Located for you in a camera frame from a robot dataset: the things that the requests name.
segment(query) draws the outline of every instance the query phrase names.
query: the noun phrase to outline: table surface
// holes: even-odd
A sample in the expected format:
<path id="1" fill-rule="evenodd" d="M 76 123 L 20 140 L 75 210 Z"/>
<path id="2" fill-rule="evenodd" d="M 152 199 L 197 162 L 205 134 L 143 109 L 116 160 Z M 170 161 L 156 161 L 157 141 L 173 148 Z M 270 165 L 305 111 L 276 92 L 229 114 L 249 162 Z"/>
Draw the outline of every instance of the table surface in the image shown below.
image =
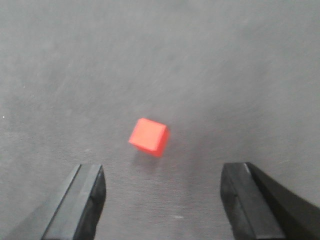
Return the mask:
<path id="1" fill-rule="evenodd" d="M 223 163 L 320 206 L 320 2 L 3 0 L 0 237 L 102 163 L 96 240 L 232 240 Z M 160 159 L 128 139 L 170 127 Z"/>

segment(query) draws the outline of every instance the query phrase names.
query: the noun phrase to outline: red cube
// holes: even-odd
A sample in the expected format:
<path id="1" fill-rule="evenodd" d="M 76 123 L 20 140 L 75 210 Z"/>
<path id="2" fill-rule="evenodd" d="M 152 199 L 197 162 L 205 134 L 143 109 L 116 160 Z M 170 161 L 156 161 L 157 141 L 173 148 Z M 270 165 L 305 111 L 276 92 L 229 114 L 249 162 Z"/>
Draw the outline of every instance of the red cube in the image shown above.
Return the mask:
<path id="1" fill-rule="evenodd" d="M 146 118 L 140 118 L 129 139 L 129 143 L 140 151 L 161 157 L 169 139 L 166 125 Z"/>

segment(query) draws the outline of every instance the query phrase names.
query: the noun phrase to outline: red block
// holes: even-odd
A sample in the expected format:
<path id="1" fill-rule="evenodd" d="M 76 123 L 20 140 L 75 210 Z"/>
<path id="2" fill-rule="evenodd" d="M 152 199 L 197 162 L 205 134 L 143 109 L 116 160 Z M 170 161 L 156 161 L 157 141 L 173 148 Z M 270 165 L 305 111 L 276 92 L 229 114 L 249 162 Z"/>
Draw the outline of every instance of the red block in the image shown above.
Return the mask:
<path id="1" fill-rule="evenodd" d="M 169 139 L 166 125 L 146 118 L 140 118 L 129 139 L 129 143 L 140 151 L 161 157 Z"/>

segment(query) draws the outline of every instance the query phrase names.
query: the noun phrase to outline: cube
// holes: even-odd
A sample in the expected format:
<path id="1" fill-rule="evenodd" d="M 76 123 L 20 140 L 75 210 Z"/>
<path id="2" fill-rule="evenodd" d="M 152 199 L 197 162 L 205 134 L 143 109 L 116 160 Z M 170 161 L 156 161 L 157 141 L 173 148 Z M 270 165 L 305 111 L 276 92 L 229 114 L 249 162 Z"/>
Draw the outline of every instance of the cube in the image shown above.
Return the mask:
<path id="1" fill-rule="evenodd" d="M 166 125 L 146 118 L 140 118 L 129 139 L 138 150 L 155 157 L 161 157 L 169 139 Z"/>

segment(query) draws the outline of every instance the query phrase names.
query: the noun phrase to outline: gray surface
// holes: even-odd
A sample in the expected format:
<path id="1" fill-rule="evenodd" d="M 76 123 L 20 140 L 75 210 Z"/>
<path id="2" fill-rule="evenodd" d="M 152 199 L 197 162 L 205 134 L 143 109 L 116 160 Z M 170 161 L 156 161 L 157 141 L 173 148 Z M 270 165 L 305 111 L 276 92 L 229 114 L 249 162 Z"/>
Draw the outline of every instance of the gray surface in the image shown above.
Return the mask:
<path id="1" fill-rule="evenodd" d="M 0 4 L 0 237 L 75 163 L 102 163 L 97 240 L 231 240 L 224 162 L 320 206 L 320 2 Z M 168 124 L 165 156 L 128 145 Z"/>

